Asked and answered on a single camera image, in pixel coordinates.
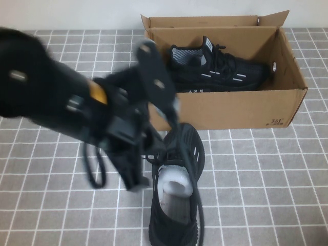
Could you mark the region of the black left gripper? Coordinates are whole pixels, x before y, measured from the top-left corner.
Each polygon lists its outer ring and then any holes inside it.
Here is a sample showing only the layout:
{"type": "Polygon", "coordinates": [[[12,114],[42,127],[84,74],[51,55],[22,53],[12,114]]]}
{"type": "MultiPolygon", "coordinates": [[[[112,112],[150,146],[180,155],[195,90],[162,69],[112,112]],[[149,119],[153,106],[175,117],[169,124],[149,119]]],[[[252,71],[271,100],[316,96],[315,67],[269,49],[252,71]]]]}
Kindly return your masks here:
{"type": "Polygon", "coordinates": [[[106,145],[111,163],[125,188],[138,192],[150,185],[142,175],[143,155],[166,151],[162,137],[150,123],[147,83],[138,69],[125,69],[88,81],[90,133],[106,145]],[[140,147],[140,150],[129,150],[140,147]]]}

